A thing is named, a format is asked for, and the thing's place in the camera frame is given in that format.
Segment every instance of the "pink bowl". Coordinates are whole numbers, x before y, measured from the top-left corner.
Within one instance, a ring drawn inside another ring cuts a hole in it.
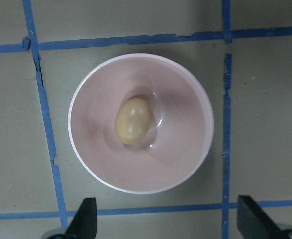
[[[146,137],[124,145],[116,136],[118,110],[141,97],[153,111]],[[77,87],[68,113],[74,152],[99,181],[136,194],[162,192],[193,175],[211,147],[211,103],[198,80],[164,57],[128,54],[94,68]]]

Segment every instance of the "egg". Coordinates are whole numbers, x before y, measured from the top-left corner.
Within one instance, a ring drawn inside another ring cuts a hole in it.
[[[142,98],[132,98],[120,108],[115,119],[115,131],[123,144],[133,145],[147,134],[152,121],[152,111]]]

